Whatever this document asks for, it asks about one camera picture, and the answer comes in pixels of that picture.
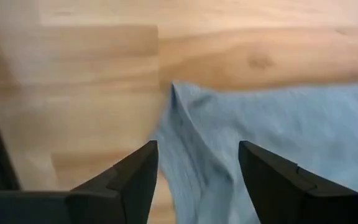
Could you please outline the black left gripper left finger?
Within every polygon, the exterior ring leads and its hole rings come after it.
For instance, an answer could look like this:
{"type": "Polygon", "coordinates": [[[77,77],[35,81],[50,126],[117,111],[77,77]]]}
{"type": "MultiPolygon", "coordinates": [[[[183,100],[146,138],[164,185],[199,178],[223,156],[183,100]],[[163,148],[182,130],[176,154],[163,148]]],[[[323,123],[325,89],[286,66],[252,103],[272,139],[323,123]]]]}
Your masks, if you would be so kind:
{"type": "Polygon", "coordinates": [[[158,172],[158,144],[149,141],[69,191],[0,190],[0,223],[147,223],[158,172]]]}

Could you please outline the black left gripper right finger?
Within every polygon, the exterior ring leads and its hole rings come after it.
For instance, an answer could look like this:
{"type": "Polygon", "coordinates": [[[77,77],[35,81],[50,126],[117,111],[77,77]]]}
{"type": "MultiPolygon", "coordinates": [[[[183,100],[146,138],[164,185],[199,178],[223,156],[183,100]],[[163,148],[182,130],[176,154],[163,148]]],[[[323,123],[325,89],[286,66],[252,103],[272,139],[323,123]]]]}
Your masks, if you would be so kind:
{"type": "Polygon", "coordinates": [[[238,158],[261,223],[358,224],[358,192],[249,141],[238,158]]]}

